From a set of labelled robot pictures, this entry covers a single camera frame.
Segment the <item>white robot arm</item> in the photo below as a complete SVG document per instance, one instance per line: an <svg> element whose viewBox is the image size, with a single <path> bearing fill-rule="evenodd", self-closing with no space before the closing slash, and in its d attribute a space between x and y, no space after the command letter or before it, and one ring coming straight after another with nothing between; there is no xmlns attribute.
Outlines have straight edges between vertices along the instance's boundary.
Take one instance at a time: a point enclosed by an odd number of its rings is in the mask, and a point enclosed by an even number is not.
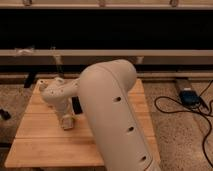
<svg viewBox="0 0 213 171"><path fill-rule="evenodd" d="M135 67L120 59L93 64L73 81L41 81L39 91L65 129L73 126L71 99L79 99L107 171L161 171L128 98L135 82Z"/></svg>

